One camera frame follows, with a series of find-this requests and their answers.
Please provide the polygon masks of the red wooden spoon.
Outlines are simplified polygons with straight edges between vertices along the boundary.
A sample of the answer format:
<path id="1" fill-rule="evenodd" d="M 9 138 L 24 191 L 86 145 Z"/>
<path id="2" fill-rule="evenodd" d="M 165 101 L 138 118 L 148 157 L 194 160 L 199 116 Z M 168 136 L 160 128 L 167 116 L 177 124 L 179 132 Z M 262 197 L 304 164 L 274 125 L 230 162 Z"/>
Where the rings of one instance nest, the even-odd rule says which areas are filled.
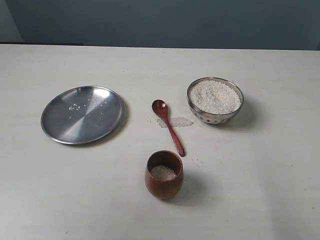
<path id="1" fill-rule="evenodd" d="M 181 157 L 185 157 L 186 156 L 185 149 L 184 149 L 179 137 L 177 136 L 176 132 L 173 130 L 173 128 L 170 124 L 170 121 L 169 121 L 169 107 L 168 107 L 168 105 L 163 100 L 156 99 L 153 101 L 151 107 L 152 107 L 153 112 L 166 124 L 179 155 Z"/>

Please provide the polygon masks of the brown wooden cup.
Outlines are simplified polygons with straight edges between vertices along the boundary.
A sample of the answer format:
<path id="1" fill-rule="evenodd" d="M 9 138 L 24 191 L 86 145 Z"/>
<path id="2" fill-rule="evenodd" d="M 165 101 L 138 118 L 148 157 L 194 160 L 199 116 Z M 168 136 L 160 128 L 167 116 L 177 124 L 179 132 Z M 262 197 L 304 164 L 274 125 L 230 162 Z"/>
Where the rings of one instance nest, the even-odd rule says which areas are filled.
<path id="1" fill-rule="evenodd" d="M 156 178 L 152 175 L 152 169 L 158 166 L 173 170 L 175 177 L 168 180 Z M 183 181 L 183 163 L 177 154 L 169 150 L 160 150 L 149 157 L 145 168 L 144 182 L 147 190 L 154 197 L 161 200 L 173 198 L 181 190 Z"/>

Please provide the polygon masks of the glass bowl of rice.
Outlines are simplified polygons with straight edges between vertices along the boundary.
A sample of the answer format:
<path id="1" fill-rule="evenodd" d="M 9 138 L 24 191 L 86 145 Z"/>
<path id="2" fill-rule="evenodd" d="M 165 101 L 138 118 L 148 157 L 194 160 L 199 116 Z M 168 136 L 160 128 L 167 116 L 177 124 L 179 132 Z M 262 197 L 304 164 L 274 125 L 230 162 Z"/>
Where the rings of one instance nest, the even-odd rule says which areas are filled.
<path id="1" fill-rule="evenodd" d="M 193 81 L 186 95 L 191 112 L 211 125 L 224 124 L 235 117 L 244 103 L 241 89 L 219 77 L 203 77 Z"/>

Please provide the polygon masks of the clear tape patch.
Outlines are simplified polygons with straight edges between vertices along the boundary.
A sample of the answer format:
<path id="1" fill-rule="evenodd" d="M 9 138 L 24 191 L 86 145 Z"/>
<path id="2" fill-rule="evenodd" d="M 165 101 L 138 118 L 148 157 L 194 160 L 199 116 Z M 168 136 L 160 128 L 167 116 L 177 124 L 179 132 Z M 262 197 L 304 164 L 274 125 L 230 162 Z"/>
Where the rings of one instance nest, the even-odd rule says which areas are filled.
<path id="1" fill-rule="evenodd" d="M 161 128 L 168 127 L 167 124 L 162 119 L 158 118 L 156 121 Z M 169 124 L 172 128 L 182 128 L 182 127 L 191 126 L 194 124 L 194 122 L 184 117 L 176 117 L 176 118 L 170 118 Z"/>

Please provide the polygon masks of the round steel plate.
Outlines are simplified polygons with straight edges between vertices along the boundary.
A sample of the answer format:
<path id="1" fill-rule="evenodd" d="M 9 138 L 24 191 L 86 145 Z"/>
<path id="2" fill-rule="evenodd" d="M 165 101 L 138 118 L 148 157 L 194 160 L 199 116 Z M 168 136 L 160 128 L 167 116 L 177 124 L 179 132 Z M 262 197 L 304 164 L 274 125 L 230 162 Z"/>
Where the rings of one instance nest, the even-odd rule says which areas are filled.
<path id="1" fill-rule="evenodd" d="M 52 140 L 83 145 L 112 133 L 125 113 L 123 99 L 102 86 L 79 86 L 54 97 L 44 108 L 40 124 Z"/>

